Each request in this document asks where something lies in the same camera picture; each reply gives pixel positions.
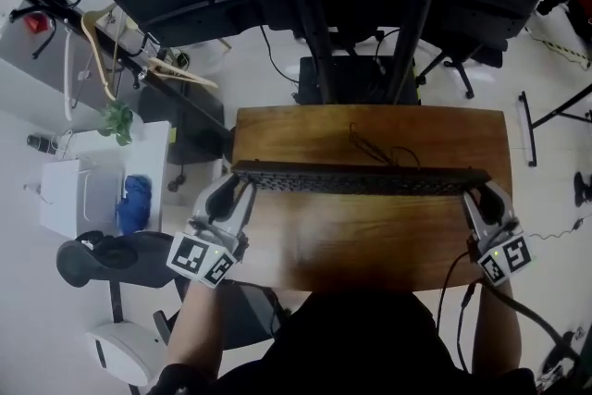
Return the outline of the person's right forearm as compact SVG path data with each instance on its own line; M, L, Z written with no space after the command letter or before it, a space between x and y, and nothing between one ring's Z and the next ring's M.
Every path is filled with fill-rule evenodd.
M473 345L472 372L496 377L519 367L522 336L515 311L487 286L480 291Z

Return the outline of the person's left forearm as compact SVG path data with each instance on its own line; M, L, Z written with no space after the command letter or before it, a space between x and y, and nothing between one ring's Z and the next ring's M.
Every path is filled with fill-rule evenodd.
M216 380L223 353L217 289L199 282L188 287L167 344L166 364L184 364Z

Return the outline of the black bottle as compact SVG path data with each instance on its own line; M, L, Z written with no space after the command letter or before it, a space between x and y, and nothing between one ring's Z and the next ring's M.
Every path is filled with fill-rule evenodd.
M39 134L30 134L26 139L27 145L40 153L55 154L57 149L56 142L48 137Z

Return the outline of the black keyboard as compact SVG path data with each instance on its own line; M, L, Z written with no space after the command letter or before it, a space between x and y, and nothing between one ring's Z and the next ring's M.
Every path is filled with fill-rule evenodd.
M265 191L368 196L459 196L490 181L474 168L240 161L232 172Z

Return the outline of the wooden clothes hanger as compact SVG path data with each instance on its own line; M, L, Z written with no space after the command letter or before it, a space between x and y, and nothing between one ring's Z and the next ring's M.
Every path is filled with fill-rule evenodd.
M195 75L183 69L172 66L165 61L156 57L149 57L147 59L148 70L155 74L156 77L163 80L180 80L189 83L199 84L204 87L217 89L218 85L206 78Z
M128 69L132 75L132 88L134 91L140 89L140 80L137 77L138 64L131 56L128 51L119 41L119 27L120 22L117 24L116 36L114 39L109 37L104 31L97 27L97 22L108 14L112 13L117 8L116 3L112 3L102 10L94 10L85 12L80 19L80 25L84 35L92 48L92 54L96 63L97 71L99 74L100 82L102 83L105 95L110 101L115 101L116 96L114 95L113 80L109 79L107 75L107 68L105 67L104 52L111 55L113 65L111 67L112 72L115 72L117 65ZM120 18L123 19L123 10L120 9Z

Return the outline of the black metal floor stand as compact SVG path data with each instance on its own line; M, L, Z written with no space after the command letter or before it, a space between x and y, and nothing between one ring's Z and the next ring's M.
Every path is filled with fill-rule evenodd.
M592 96L592 83L587 85L582 91L575 94L573 97L566 100L555 109L548 112L543 117L533 120L527 94L525 91L521 91L521 93L518 95L518 102L524 110L526 138L528 139L530 151L530 157L527 159L527 164L529 167L537 167L538 163L536 143L536 130L538 128L541 128L543 125L557 117L567 118L577 122L583 122L587 125L592 125L592 108L589 108L582 116L577 116L568 112L572 106L579 104L589 96Z

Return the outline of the black office chair with headrest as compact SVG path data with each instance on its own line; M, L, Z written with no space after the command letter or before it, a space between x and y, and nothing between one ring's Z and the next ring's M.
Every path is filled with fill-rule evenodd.
M85 232L58 248L56 268L75 288L102 280L159 289L173 281L184 298L189 281L167 266L171 243L170 235L153 231L122 237ZM288 321L290 310L269 288L225 279L218 289L226 350L273 339Z

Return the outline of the small red object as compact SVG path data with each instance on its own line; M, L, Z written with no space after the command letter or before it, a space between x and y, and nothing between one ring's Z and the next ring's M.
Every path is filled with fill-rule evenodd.
M40 34L50 29L48 17L40 12L33 12L23 17L23 22L31 34Z

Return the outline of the grey cabinet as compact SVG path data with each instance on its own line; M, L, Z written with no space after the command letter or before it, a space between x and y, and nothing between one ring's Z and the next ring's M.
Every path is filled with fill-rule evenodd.
M14 8L28 6L23 0L0 0L0 109L15 109L23 115L44 103L49 108L63 108L64 56L67 30L56 22L55 37L37 59L32 54L49 37L49 31L33 33L24 19L14 23L8 14ZM90 59L91 77L82 87L80 101L92 109L102 109L106 102L103 86L98 78L93 50L86 39L76 33L70 36L73 48L73 82L78 82ZM138 110L141 89L133 90L133 77L126 70L122 73L117 97Z

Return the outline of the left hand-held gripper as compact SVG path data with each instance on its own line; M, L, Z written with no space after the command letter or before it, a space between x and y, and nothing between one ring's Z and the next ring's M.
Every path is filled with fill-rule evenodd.
M166 265L179 275L214 289L243 259L256 187L248 183L235 201L240 179L226 174L198 195L192 219L175 233Z

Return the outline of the person's black shirt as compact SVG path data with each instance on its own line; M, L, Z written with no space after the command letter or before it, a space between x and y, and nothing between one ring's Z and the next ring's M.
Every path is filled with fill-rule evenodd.
M527 368L457 368L411 293L313 294L260 359L218 369L192 353L168 364L147 395L537 395Z

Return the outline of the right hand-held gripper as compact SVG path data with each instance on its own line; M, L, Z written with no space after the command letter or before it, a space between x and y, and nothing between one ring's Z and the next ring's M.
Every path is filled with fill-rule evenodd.
M514 217L512 198L493 180L480 188L480 207L470 192L462 197L471 230L470 259L488 282L499 286L533 262L520 221Z

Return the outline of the blue cloth bundle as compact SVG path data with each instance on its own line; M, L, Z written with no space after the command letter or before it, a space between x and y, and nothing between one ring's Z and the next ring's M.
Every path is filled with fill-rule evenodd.
M123 235L144 230L149 223L152 183L141 175L129 175L124 181L124 195L117 204L117 222Z

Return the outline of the white side desk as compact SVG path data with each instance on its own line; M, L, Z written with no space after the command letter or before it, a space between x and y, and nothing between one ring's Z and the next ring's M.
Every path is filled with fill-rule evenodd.
M60 237L40 224L40 188L43 166L62 160L87 158L96 164L120 167L124 181L129 175L147 177L152 183L152 201L147 229L159 230L162 222L161 203L170 126L167 122L143 126L139 139L119 146L112 137L96 131L98 114L86 105L79 105L69 122L63 108L41 108L18 113L0 109L0 241L10 238ZM26 139L39 134L57 144L55 154L44 154L30 148Z

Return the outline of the green potted plant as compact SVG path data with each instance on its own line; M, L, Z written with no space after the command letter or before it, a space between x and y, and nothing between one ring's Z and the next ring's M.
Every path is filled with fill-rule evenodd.
M119 100L109 103L102 112L102 118L103 126L97 130L101 136L114 136L119 146L132 143L130 127L133 113L127 105Z

